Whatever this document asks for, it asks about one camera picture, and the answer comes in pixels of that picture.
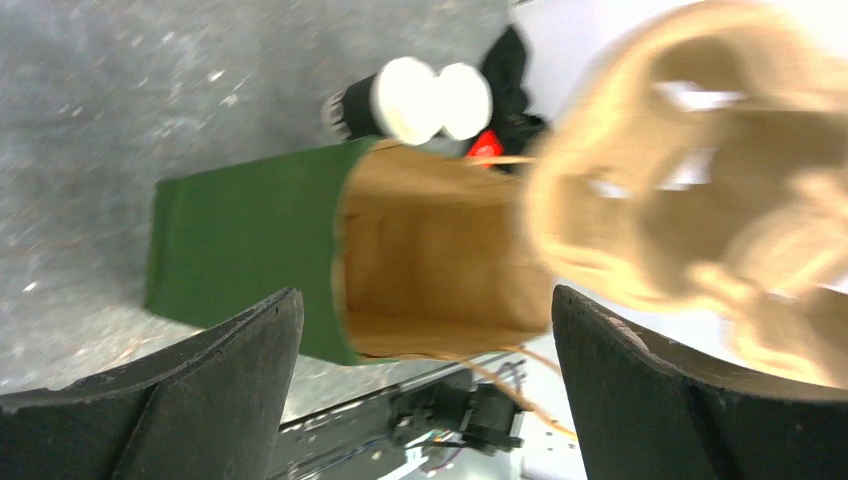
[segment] scratched metal surface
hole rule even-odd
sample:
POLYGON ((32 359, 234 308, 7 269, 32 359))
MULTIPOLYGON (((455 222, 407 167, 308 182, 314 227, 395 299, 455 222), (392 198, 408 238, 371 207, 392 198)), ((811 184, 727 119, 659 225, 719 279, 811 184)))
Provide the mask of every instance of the scratched metal surface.
MULTIPOLYGON (((491 0, 0 0, 0 393, 192 334, 140 308, 157 180, 324 145, 328 95, 397 56, 477 62, 506 22, 491 0)), ((434 366, 301 357, 284 418, 434 366)))

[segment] white cap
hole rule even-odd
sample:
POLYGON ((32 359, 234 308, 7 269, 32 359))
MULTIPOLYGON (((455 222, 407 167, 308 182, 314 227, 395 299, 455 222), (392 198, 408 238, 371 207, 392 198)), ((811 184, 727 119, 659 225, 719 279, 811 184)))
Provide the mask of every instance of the white cap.
POLYGON ((442 127, 436 72, 413 57, 387 63, 374 79, 371 111, 380 128, 408 145, 421 145, 442 127))
POLYGON ((438 88, 445 135, 467 140, 492 119, 492 91, 479 70, 454 63, 439 73, 438 88))

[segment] brown pulp tray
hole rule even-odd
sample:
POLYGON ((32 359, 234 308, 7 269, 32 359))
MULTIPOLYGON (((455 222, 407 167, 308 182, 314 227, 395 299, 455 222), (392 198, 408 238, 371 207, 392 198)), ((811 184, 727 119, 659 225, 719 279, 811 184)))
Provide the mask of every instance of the brown pulp tray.
POLYGON ((630 308, 717 311, 751 366, 848 387, 848 297, 826 287, 848 273, 842 60, 771 8, 706 1, 599 67, 528 176, 547 265, 630 308), (657 88, 680 81, 740 99, 685 111, 657 88), (708 180, 663 187, 703 148, 708 180))

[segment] red object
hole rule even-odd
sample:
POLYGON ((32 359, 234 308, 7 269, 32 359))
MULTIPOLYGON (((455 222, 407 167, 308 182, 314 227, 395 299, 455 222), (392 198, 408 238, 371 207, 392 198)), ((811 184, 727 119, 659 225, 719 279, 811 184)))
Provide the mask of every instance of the red object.
MULTIPOLYGON (((482 135, 474 142, 474 145, 471 146, 471 149, 468 150, 468 157, 499 157, 503 154, 503 146, 501 146, 501 142, 498 141, 498 137, 495 136, 495 133, 491 130, 486 130, 482 135)), ((491 167, 491 165, 486 164, 483 165, 486 168, 491 167)))

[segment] white wall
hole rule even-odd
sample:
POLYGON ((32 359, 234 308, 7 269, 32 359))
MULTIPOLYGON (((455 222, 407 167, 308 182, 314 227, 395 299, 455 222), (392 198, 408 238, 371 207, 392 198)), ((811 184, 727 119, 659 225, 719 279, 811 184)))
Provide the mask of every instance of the white wall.
MULTIPOLYGON (((584 81, 587 67, 604 47, 640 23, 689 3, 694 2, 535 0, 517 7, 514 19, 530 50, 525 86, 532 96, 533 111, 548 118, 560 118, 570 107, 578 85, 584 81)), ((848 56, 848 28, 844 15, 848 6, 832 0, 771 0, 765 3, 793 15, 827 50, 848 56)), ((591 292, 584 293, 602 300, 591 292)), ((681 343, 742 363, 722 342, 727 324, 710 312, 691 312, 685 316, 652 315, 607 305, 626 318, 681 343)), ((533 342, 531 347, 556 359, 550 336, 533 342)), ((548 370, 531 362, 525 388, 533 402, 564 424, 571 423, 562 382, 548 370)), ((522 436, 525 438, 526 477, 540 480, 585 478, 577 450, 571 450, 564 437, 547 435, 548 430, 534 418, 525 420, 522 436)))

